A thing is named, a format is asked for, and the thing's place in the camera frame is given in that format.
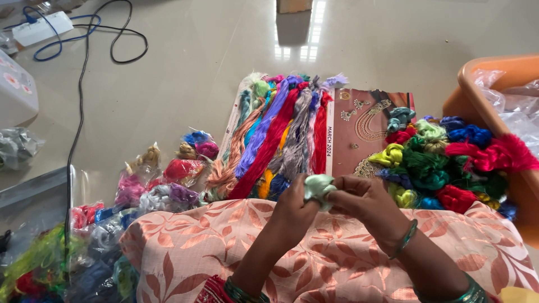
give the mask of woman's right hand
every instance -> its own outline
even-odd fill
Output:
[[[330,192],[327,200],[363,223],[380,249],[393,256],[410,230],[411,222],[382,184],[369,178],[347,175],[336,178],[333,185],[338,190]]]

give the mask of white tile floor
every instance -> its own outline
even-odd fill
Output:
[[[103,2],[89,1],[72,15]],[[109,58],[115,34],[90,39],[86,119],[73,159],[77,205],[111,203],[124,161],[155,141],[166,163],[188,126],[220,139],[237,85],[253,70],[344,72],[348,87],[412,92],[419,116],[440,115],[464,63],[539,49],[537,0],[314,0],[312,12],[277,22],[272,0],[133,2],[129,28],[150,43],[143,59],[115,65]],[[121,26],[125,3],[100,15],[104,25]],[[0,189],[64,166],[77,129],[84,41],[66,44],[45,63],[32,59],[39,47],[16,60],[35,77],[39,94],[40,112],[26,125],[47,143],[31,169],[0,175]],[[130,58],[141,50],[138,38],[125,36],[115,54]]]

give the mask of black cable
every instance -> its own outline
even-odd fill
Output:
[[[100,10],[102,10],[107,5],[109,5],[109,4],[113,3],[113,2],[118,2],[118,1],[127,2],[129,4],[129,17],[127,18],[127,21],[123,25],[122,28],[92,24],[93,21],[94,21],[95,16],[97,15],[97,13]],[[136,32],[134,30],[126,29],[127,25],[129,24],[129,21],[131,20],[132,13],[133,13],[133,4],[131,3],[131,1],[129,1],[129,0],[110,0],[110,1],[106,2],[105,4],[103,4],[102,6],[100,6],[92,14],[92,18],[90,19],[89,24],[74,25],[74,26],[87,26],[88,30],[86,32],[86,57],[84,58],[84,64],[82,65],[82,71],[80,73],[80,78],[79,78],[79,113],[80,113],[80,122],[79,122],[79,128],[77,129],[77,133],[75,134],[75,139],[73,140],[73,144],[71,145],[71,150],[69,152],[69,156],[67,157],[67,210],[66,210],[66,219],[65,219],[65,225],[64,225],[64,238],[65,238],[64,257],[65,257],[65,262],[66,262],[66,271],[65,271],[64,276],[65,276],[65,279],[66,279],[66,281],[68,283],[69,283],[69,269],[68,269],[68,267],[69,267],[69,264],[68,264],[69,249],[68,249],[68,243],[69,243],[69,225],[70,225],[69,224],[69,219],[70,219],[69,210],[71,208],[71,189],[72,189],[72,184],[71,184],[71,160],[73,158],[73,153],[75,152],[75,147],[77,146],[77,142],[79,141],[80,132],[82,130],[82,124],[84,123],[84,107],[83,107],[83,97],[82,97],[82,79],[84,77],[84,73],[86,71],[86,65],[88,64],[88,58],[89,58],[89,44],[90,44],[89,33],[90,33],[90,30],[91,30],[91,28],[93,26],[105,27],[105,28],[108,28],[108,29],[119,30],[120,32],[118,33],[116,38],[114,38],[114,40],[112,40],[112,43],[110,44],[110,58],[112,59],[113,62],[115,62],[117,64],[127,64],[127,63],[137,61],[140,58],[142,58],[146,54],[146,52],[148,51],[148,40],[146,39],[146,37],[143,34],[141,34],[139,32]],[[142,54],[140,56],[138,56],[136,58],[133,58],[131,60],[126,60],[126,61],[119,61],[119,60],[116,60],[116,58],[114,58],[114,52],[113,51],[114,51],[114,45],[115,45],[116,41],[118,40],[118,38],[120,38],[120,36],[123,34],[124,31],[134,32],[137,35],[139,35],[140,37],[142,37],[144,39],[146,49],[144,50],[144,52],[142,52]]]

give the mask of plastic container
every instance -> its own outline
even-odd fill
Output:
[[[0,51],[0,129],[19,125],[38,111],[33,77]]]
[[[459,87],[443,106],[444,116],[460,116],[466,122],[488,128],[494,136],[510,133],[473,81],[477,69],[507,72],[491,89],[522,86],[539,79],[539,54],[479,58],[466,63],[459,71]],[[519,206],[513,222],[524,242],[539,248],[539,171],[509,174],[509,197]]]

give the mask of orange plastic basket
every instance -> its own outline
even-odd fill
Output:
[[[444,116],[460,116],[468,123],[490,129],[496,137],[510,133],[475,85],[472,74],[477,69],[506,72],[492,89],[523,86],[539,79],[539,54],[480,58],[466,63],[459,71],[459,87],[444,103]],[[519,207],[515,226],[524,242],[539,248],[539,171],[510,174],[508,179],[509,197]]]

